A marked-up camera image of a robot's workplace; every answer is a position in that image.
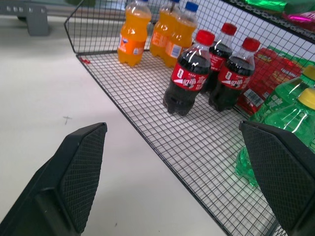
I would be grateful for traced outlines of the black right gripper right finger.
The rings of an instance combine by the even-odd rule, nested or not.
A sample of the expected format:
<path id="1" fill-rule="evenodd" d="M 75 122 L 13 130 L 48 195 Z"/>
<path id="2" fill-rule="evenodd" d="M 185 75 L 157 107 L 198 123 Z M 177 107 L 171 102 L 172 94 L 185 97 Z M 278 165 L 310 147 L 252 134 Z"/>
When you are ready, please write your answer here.
<path id="1" fill-rule="evenodd" d="M 315 236 L 315 153 L 293 133 L 239 125 L 256 181 L 288 236 Z"/>

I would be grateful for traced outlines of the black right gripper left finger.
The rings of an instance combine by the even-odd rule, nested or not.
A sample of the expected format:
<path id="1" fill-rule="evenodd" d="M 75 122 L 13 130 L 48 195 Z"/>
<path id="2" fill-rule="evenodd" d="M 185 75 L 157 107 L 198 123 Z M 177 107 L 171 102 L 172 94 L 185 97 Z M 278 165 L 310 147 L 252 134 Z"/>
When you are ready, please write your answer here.
<path id="1" fill-rule="evenodd" d="M 107 125 L 68 134 L 0 223 L 0 236 L 81 236 L 99 185 Z"/>

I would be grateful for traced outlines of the green soda bottle yellow cap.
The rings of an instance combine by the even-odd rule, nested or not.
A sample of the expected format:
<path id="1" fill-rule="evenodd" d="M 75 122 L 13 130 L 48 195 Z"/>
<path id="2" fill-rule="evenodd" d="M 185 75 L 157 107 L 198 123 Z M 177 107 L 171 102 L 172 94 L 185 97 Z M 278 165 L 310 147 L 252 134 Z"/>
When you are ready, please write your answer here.
<path id="1" fill-rule="evenodd" d="M 315 153 L 315 88 L 305 89 L 294 104 L 272 112 L 261 123 L 290 131 Z M 237 155 L 235 172 L 258 186 L 246 147 Z"/>
<path id="2" fill-rule="evenodd" d="M 315 88 L 313 65 L 308 65 L 301 76 L 278 85 L 249 120 L 262 122 L 270 113 L 294 104 L 296 98 L 307 88 Z"/>

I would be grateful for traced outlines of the red snack bag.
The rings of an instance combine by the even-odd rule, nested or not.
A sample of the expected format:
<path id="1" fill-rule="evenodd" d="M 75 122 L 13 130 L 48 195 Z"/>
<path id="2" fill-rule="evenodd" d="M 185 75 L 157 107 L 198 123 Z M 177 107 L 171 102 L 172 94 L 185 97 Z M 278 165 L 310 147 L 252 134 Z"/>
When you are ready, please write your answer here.
<path id="1" fill-rule="evenodd" d="M 301 75 L 304 66 L 299 60 L 271 46 L 259 49 L 254 54 L 255 72 L 237 105 L 249 116 L 256 113 L 278 85 Z"/>

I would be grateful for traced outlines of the cola bottle red cap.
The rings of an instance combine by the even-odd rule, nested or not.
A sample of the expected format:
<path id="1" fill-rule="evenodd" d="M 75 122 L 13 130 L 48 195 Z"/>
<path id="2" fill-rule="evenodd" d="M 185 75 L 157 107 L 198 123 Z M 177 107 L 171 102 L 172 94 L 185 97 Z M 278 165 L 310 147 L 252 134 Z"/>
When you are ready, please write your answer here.
<path id="1" fill-rule="evenodd" d="M 168 113 L 186 116 L 192 109 L 211 71 L 209 49 L 215 35 L 206 30 L 197 32 L 195 43 L 178 57 L 170 83 L 164 93 L 163 105 Z"/>
<path id="2" fill-rule="evenodd" d="M 221 67 L 233 53 L 232 37 L 236 30 L 237 27 L 234 24 L 224 23 L 220 34 L 210 47 L 211 72 L 200 91 L 201 94 L 211 93 L 215 89 Z"/>
<path id="3" fill-rule="evenodd" d="M 217 84 L 209 97 L 209 104 L 216 111 L 230 110 L 237 103 L 254 74 L 254 54 L 259 46 L 259 40 L 246 37 L 240 50 L 234 52 L 221 67 Z"/>

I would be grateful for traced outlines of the orange soda bottle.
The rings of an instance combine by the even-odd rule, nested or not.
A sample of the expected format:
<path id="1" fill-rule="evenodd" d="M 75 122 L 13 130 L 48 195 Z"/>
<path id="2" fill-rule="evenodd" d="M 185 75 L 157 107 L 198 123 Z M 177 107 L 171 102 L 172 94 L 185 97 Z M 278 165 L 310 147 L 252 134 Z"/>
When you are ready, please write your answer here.
<path id="1" fill-rule="evenodd" d="M 159 19 L 154 26 L 153 35 L 150 42 L 150 52 L 154 57 L 165 56 L 165 47 L 181 11 L 180 0 L 168 0 L 159 9 Z"/>
<path id="2" fill-rule="evenodd" d="M 120 31 L 117 47 L 120 63 L 135 66 L 140 63 L 148 37 L 147 25 L 152 14 L 148 0 L 134 0 L 125 9 L 126 21 Z"/>
<path id="3" fill-rule="evenodd" d="M 180 54 L 192 45 L 192 35 L 198 25 L 197 10 L 198 4 L 187 1 L 184 10 L 177 17 L 163 56 L 167 67 L 174 67 Z"/>

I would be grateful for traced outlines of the pink foil snack bag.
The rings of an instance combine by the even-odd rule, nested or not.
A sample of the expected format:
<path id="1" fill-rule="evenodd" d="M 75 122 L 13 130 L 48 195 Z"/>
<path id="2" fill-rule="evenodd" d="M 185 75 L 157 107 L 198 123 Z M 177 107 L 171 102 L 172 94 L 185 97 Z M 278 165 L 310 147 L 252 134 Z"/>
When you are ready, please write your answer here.
<path id="1" fill-rule="evenodd" d="M 286 14 L 284 12 L 283 17 L 301 28 L 315 32 L 315 10 L 296 14 Z"/>

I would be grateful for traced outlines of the green foil snack bag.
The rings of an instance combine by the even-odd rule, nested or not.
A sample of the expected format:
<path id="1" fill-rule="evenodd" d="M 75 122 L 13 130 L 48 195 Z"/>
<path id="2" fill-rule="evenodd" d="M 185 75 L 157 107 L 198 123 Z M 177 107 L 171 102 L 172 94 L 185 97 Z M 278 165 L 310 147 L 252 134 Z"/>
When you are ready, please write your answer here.
<path id="1" fill-rule="evenodd" d="M 245 3 L 267 11 L 282 13 L 287 2 L 286 0 L 243 0 Z"/>

